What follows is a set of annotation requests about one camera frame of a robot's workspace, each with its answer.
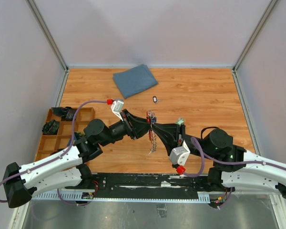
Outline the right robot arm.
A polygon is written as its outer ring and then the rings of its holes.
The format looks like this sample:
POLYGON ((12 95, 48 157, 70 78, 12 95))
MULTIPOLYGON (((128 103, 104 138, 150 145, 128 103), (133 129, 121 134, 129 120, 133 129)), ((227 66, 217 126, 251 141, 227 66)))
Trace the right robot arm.
POLYGON ((198 177, 208 159, 213 163, 206 179, 210 190, 267 190, 286 199, 286 164, 234 145, 233 137, 224 130, 210 126, 206 136, 194 137, 185 133, 183 124, 152 124, 151 128, 178 174, 198 177))

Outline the blue tagged key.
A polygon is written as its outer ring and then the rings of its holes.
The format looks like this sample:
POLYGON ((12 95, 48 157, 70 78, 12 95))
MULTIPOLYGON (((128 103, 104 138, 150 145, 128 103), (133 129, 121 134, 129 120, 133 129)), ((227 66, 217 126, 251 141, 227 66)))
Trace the blue tagged key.
POLYGON ((157 122, 157 117, 156 116, 152 116, 151 117, 151 124, 154 124, 157 122))

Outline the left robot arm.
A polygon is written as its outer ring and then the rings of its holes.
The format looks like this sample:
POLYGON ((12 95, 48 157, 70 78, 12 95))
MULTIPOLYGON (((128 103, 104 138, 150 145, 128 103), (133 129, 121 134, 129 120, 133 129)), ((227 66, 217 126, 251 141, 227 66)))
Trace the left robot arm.
POLYGON ((93 119, 84 129, 84 136, 72 140, 70 145, 44 159, 19 166, 11 163, 6 167, 3 187, 9 208, 20 207, 33 196, 62 187, 92 185, 91 171, 86 162, 102 153, 101 147, 114 144, 129 136, 139 139, 148 133, 153 119, 148 115, 140 118, 126 109, 118 113, 119 121, 111 126, 100 119, 93 119))

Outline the red-handled metal key organizer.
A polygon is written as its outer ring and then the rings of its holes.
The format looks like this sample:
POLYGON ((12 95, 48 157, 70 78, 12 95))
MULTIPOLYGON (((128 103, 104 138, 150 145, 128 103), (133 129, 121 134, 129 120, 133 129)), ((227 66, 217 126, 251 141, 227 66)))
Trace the red-handled metal key organizer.
MULTIPOLYGON (((146 119, 148 119, 150 124, 151 124, 151 117, 152 116, 155 116, 155 113, 153 111, 147 111, 146 112, 146 119)), ((156 135, 156 133, 153 130, 153 125, 154 124, 151 124, 151 129, 148 132, 149 140, 151 142, 151 149, 150 149, 150 153, 149 154, 151 154, 151 153, 153 153, 153 152, 155 152, 157 150, 157 141, 156 141, 157 135, 156 135)))

